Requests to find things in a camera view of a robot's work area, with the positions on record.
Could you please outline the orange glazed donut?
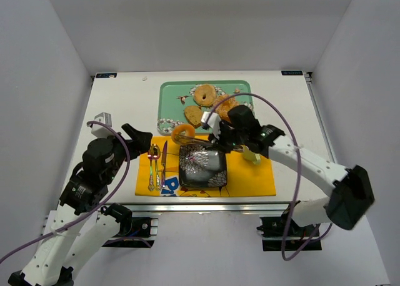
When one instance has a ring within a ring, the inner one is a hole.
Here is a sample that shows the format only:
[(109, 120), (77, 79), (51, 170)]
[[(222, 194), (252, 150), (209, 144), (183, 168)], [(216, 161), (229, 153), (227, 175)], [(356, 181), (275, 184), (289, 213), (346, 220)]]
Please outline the orange glazed donut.
[(171, 139), (176, 141), (179, 136), (195, 136), (195, 128), (190, 124), (180, 124), (176, 126), (171, 132)]

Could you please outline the metal tongs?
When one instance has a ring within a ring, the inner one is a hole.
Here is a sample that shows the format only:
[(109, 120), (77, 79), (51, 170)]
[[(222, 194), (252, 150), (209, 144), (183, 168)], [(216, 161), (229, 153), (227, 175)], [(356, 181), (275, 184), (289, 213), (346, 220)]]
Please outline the metal tongs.
[(213, 147), (218, 149), (218, 145), (212, 145), (207, 139), (199, 139), (195, 137), (188, 137), (188, 136), (179, 136), (176, 141), (173, 141), (178, 145), (189, 145), (189, 144), (198, 144), (207, 147)]

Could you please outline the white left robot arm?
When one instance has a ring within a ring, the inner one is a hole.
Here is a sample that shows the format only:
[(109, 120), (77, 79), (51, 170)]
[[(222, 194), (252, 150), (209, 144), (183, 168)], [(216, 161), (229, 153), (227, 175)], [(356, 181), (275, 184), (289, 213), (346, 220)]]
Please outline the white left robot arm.
[(152, 134), (122, 125), (125, 139), (109, 125), (99, 126), (65, 186), (50, 231), (38, 239), (36, 253), (20, 271), (10, 275), (9, 285), (73, 285), (86, 262), (112, 237), (131, 239), (130, 209), (106, 203), (113, 196), (108, 186), (123, 164), (147, 152)]

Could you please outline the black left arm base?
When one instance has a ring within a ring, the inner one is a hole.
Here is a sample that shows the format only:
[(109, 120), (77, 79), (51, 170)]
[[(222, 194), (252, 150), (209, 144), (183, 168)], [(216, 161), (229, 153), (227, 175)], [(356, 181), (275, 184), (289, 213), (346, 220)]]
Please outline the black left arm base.
[(133, 217), (115, 236), (102, 246), (105, 248), (150, 249), (158, 232), (158, 218)]

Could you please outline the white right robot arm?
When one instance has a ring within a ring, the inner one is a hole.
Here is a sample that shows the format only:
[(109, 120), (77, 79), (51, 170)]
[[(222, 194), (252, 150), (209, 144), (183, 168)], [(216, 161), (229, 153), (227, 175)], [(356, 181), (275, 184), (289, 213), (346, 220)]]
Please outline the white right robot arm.
[(363, 167), (350, 169), (299, 148), (281, 129), (260, 125), (246, 106), (237, 106), (228, 114), (229, 121), (214, 112), (202, 116), (202, 125), (212, 130), (212, 143), (227, 152), (244, 145), (253, 153), (295, 170), (324, 192), (322, 199), (298, 201), (289, 209), (291, 220), (298, 227), (334, 224), (352, 230), (373, 205), (373, 190)]

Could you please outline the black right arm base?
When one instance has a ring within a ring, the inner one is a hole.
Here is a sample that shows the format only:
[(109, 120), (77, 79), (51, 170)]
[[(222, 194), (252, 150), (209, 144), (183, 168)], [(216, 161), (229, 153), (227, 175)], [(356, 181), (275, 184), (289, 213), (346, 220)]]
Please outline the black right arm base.
[[(284, 219), (282, 217), (261, 217), (260, 221), (261, 225), (257, 227), (257, 232), (262, 238), (262, 250), (264, 252), (281, 251)], [(310, 237), (313, 230), (313, 225), (298, 227), (296, 224), (290, 223), (286, 238), (286, 251), (296, 251), (307, 239), (311, 239), (311, 241), (303, 248), (303, 251), (321, 251), (321, 241), (318, 240), (319, 232), (316, 232), (313, 238)]]

